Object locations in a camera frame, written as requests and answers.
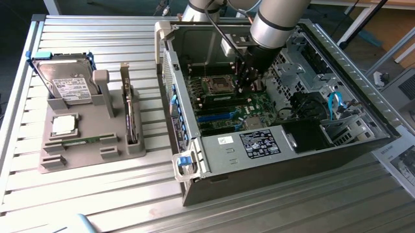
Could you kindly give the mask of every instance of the circuit board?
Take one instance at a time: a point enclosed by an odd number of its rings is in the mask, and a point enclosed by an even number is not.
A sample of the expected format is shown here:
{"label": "circuit board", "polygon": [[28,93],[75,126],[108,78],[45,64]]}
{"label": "circuit board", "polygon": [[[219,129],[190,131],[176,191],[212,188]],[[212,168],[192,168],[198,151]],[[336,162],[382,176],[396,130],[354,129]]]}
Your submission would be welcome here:
{"label": "circuit board", "polygon": [[260,129],[276,119],[275,104],[266,92],[236,94],[234,75],[186,79],[199,130],[203,136]]}

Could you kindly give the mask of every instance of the floor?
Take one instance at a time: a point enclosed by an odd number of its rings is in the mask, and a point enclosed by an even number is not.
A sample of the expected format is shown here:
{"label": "floor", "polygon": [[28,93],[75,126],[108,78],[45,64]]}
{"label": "floor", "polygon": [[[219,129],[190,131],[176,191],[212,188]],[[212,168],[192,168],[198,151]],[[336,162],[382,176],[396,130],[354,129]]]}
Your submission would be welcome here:
{"label": "floor", "polygon": [[[87,0],[59,0],[60,9],[64,15],[105,15],[105,16],[152,16],[159,4],[157,0],[95,0],[92,4]],[[187,5],[187,0],[175,0],[171,4],[172,15],[182,13]],[[339,22],[344,18],[344,7],[311,5],[306,10],[303,18],[311,19],[319,23],[326,31],[332,34]],[[232,9],[224,10],[226,16],[235,16]],[[21,56],[25,34],[32,14],[47,14],[47,8],[43,0],[0,0],[1,17],[1,37],[3,45],[0,49],[0,107],[5,111],[9,98],[19,60]],[[332,37],[338,40],[347,30],[352,20],[347,18]],[[355,61],[362,71],[366,71],[371,65],[383,56],[386,51],[370,44],[364,39],[356,37],[348,48],[347,54]],[[392,59],[380,67],[380,72],[388,72],[395,77],[403,68]]]}

